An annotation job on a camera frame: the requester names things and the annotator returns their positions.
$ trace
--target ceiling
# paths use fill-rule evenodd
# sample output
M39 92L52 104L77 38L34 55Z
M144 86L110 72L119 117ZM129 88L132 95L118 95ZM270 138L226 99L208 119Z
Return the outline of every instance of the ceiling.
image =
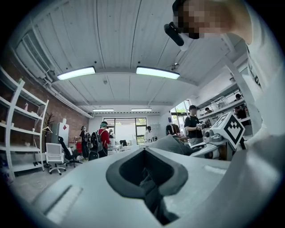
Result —
M172 21L173 1L46 1L23 20L12 46L35 77L49 75L53 88L88 113L147 107L160 113L218 76L213 69L224 67L225 56L234 61L245 52L232 51L242 46L234 35L194 40L181 52L163 29ZM54 75L44 74L25 47L27 33ZM138 65L170 70L176 62L178 80L135 74ZM87 66L94 66L96 74L57 81L58 74Z

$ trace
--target gray padding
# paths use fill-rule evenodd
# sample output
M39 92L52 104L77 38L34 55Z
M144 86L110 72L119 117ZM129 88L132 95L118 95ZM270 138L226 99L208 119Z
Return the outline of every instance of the gray padding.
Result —
M168 151L180 155L191 155L194 152L197 152L199 149L192 149L189 145L184 144L172 137L172 135L165 136L156 142L153 142L150 148L157 148L163 151Z

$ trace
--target light fixture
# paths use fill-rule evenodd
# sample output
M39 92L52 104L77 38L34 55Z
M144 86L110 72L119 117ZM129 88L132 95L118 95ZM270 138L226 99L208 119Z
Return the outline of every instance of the light fixture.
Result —
M81 69L76 69L73 71L69 71L66 73L59 74L57 76L57 78L62 81L65 79L69 79L69 78L73 78L73 77L79 77L79 76L88 75L88 74L95 74L95 68L90 66L90 67L85 67L85 68L81 68Z
M131 109L132 112L135 111L151 111L152 109Z
M137 74L167 77L171 79L177 79L180 76L180 74L176 72L163 70L163 69L156 69L156 68L151 68L151 67L145 67L145 66L137 66Z
M114 109L93 109L93 112L114 112Z

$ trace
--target gray floor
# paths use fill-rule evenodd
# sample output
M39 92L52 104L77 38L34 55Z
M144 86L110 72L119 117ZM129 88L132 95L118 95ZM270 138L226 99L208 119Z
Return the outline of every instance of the gray floor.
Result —
M52 171L52 174L49 174L49 169L45 168L45 171L42 171L41 168L32 169L22 172L17 172L17 177L11 183L10 188L12 188L16 194L25 199L28 203L31 203L35 197L40 194L46 187L52 185L54 182L59 180L61 177L65 176L72 170L76 170L72 164L66 167L66 171L60 170L62 175L59 175L56 170Z

